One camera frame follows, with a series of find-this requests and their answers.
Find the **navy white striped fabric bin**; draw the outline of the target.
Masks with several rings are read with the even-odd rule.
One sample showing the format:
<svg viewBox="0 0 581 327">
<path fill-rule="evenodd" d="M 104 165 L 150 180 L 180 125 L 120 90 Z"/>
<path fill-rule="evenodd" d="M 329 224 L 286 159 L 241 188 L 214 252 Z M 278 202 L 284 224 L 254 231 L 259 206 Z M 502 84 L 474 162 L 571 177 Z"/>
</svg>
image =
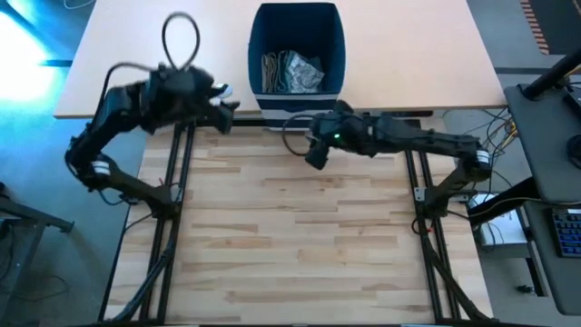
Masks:
<svg viewBox="0 0 581 327">
<path fill-rule="evenodd" d="M 316 94 L 267 94 L 261 90 L 261 57 L 292 50 L 324 73 Z M 248 44 L 251 91 L 265 124 L 279 131 L 295 114 L 329 111 L 338 100 L 346 70 L 340 13 L 333 3 L 266 3 L 259 6 Z"/>
</svg>

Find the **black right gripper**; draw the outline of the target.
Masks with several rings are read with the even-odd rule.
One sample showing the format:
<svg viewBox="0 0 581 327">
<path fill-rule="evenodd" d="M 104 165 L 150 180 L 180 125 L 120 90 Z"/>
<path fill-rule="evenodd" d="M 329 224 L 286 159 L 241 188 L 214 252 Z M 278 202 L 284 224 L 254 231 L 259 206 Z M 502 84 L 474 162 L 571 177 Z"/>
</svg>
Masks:
<svg viewBox="0 0 581 327">
<path fill-rule="evenodd" d="M 317 114 L 311 121 L 311 135 L 307 139 L 310 149 L 304 160 L 313 168 L 322 170 L 328 161 L 329 147 L 363 154 L 365 143 L 369 140 L 368 125 L 355 114 Z"/>
</svg>

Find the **beige wooden desk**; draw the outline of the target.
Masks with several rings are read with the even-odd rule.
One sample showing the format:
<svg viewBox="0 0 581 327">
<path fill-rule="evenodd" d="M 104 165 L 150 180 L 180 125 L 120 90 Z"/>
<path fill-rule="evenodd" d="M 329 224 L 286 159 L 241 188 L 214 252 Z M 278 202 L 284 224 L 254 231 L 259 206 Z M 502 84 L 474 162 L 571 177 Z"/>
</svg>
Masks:
<svg viewBox="0 0 581 327">
<path fill-rule="evenodd" d="M 57 118 L 94 115 L 105 85 L 192 59 L 229 84 L 240 112 L 259 106 L 248 76 L 253 18 L 266 2 L 96 0 L 55 106 Z M 501 108 L 506 100 L 466 0 L 331 0 L 346 44 L 340 98 L 358 110 Z"/>
</svg>

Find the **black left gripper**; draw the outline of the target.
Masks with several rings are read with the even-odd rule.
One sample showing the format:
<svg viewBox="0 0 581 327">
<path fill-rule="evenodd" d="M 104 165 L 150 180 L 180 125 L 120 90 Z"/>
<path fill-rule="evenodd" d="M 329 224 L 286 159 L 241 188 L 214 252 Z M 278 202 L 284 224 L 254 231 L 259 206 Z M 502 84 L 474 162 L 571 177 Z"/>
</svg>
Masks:
<svg viewBox="0 0 581 327">
<path fill-rule="evenodd" d="M 190 122 L 208 116 L 213 107 L 218 112 L 216 129 L 231 132 L 233 112 L 240 102 L 211 99 L 214 78 L 207 71 L 190 66 L 185 70 L 164 65 L 150 73 L 144 86 L 144 130 L 155 131 L 170 124 Z"/>
</svg>

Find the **black metal stand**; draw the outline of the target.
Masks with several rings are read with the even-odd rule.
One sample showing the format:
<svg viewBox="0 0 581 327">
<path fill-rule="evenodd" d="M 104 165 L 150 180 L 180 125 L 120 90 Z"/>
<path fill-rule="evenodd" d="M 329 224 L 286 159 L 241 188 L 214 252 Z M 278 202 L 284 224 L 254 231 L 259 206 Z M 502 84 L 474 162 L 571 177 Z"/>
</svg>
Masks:
<svg viewBox="0 0 581 327">
<path fill-rule="evenodd" d="M 0 326 L 47 227 L 69 233 L 74 223 L 13 201 L 0 182 Z"/>
</svg>

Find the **black aluminium table frame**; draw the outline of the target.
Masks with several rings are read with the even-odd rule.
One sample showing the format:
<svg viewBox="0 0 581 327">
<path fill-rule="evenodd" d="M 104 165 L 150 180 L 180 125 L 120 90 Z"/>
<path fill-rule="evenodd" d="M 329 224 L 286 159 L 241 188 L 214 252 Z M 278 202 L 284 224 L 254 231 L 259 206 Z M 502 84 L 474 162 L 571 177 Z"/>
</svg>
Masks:
<svg viewBox="0 0 581 327">
<path fill-rule="evenodd" d="M 165 301 L 169 324 L 431 323 L 408 166 L 332 151 L 323 170 L 296 134 L 196 131 Z"/>
</svg>

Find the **white box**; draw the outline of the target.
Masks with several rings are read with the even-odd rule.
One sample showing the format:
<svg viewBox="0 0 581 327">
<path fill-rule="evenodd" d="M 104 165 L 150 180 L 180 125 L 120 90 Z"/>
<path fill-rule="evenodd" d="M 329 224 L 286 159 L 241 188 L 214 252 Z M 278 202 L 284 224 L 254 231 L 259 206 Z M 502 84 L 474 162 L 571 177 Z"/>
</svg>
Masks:
<svg viewBox="0 0 581 327">
<path fill-rule="evenodd" d="M 480 259 L 505 260 L 530 257 L 518 209 L 473 227 L 472 231 Z"/>
</svg>

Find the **khaki shorts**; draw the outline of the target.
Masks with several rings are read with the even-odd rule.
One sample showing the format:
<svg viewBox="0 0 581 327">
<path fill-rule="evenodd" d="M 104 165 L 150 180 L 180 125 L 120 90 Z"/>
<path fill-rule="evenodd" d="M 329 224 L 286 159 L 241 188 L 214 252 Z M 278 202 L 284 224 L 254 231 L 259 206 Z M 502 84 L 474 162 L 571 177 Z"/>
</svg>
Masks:
<svg viewBox="0 0 581 327">
<path fill-rule="evenodd" d="M 261 90 L 267 94 L 283 93 L 283 59 L 285 52 L 267 53 L 261 57 Z"/>
</svg>

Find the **black pole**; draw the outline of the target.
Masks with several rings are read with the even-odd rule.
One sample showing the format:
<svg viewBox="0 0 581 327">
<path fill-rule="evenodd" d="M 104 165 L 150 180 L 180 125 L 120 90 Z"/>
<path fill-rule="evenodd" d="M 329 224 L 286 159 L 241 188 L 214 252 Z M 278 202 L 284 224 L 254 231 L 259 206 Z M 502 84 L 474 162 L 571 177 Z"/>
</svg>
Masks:
<svg viewBox="0 0 581 327">
<path fill-rule="evenodd" d="M 521 89 L 522 95 L 528 100 L 534 100 L 568 74 L 581 65 L 581 48 L 572 54 L 567 54 L 553 65 L 548 71 L 543 73 L 532 84 Z"/>
</svg>

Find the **round silver desk grommet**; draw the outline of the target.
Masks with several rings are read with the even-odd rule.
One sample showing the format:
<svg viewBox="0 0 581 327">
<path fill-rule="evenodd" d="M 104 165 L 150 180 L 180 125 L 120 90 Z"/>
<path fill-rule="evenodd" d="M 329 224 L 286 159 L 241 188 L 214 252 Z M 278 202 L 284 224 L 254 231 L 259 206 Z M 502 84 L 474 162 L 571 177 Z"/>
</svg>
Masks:
<svg viewBox="0 0 581 327">
<path fill-rule="evenodd" d="M 214 106 L 218 106 L 222 101 L 232 94 L 232 88 L 229 84 L 217 84 L 212 88 L 213 97 L 210 99 L 210 103 Z"/>
</svg>

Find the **white patterned cloth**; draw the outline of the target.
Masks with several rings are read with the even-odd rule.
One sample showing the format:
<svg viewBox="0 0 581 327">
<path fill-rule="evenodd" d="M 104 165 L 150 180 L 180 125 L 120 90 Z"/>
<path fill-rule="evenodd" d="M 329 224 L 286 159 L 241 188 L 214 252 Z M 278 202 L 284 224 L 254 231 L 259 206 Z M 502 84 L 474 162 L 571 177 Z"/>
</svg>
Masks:
<svg viewBox="0 0 581 327">
<path fill-rule="evenodd" d="M 289 51 L 283 73 L 289 93 L 316 94 L 320 92 L 324 73 L 299 53 Z"/>
</svg>

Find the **black support bar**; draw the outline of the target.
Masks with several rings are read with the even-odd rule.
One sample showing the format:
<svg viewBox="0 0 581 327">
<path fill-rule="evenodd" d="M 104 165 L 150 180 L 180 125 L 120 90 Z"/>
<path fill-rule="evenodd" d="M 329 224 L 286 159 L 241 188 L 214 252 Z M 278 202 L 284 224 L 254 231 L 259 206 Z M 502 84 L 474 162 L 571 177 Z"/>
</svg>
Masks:
<svg viewBox="0 0 581 327">
<path fill-rule="evenodd" d="M 539 193 L 534 177 L 512 186 L 497 196 L 468 209 L 468 220 L 475 225 L 487 223 L 499 215 L 519 208 L 524 202 L 539 200 Z"/>
</svg>

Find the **black keyboard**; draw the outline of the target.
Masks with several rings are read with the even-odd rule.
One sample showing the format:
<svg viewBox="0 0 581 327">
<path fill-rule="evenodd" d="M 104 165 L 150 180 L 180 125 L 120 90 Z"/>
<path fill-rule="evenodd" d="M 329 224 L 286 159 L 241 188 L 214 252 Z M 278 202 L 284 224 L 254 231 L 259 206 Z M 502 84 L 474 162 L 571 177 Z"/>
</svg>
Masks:
<svg viewBox="0 0 581 327">
<path fill-rule="evenodd" d="M 549 225 L 558 255 L 581 259 L 581 209 L 554 209 Z"/>
</svg>

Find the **grey desk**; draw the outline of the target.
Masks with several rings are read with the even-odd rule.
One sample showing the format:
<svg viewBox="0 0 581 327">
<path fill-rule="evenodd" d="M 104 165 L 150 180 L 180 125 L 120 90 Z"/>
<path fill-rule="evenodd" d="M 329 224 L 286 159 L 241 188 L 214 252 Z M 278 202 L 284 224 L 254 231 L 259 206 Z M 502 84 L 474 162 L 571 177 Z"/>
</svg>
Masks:
<svg viewBox="0 0 581 327">
<path fill-rule="evenodd" d="M 518 86 L 511 86 L 505 96 L 541 199 L 523 207 L 552 298 L 560 313 L 581 316 L 581 258 L 560 257 L 549 226 L 557 204 L 581 208 L 581 169 L 566 155 L 567 141 L 581 134 L 581 118 L 566 105 L 563 89 L 530 101 Z"/>
</svg>

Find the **black flat device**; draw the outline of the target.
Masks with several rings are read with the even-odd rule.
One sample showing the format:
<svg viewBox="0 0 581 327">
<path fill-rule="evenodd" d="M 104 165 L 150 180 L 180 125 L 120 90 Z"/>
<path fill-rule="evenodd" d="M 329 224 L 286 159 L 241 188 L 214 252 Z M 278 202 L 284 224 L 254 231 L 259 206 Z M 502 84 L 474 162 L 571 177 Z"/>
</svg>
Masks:
<svg viewBox="0 0 581 327">
<path fill-rule="evenodd" d="M 571 112 L 581 119 L 581 88 L 567 86 L 563 100 Z"/>
</svg>

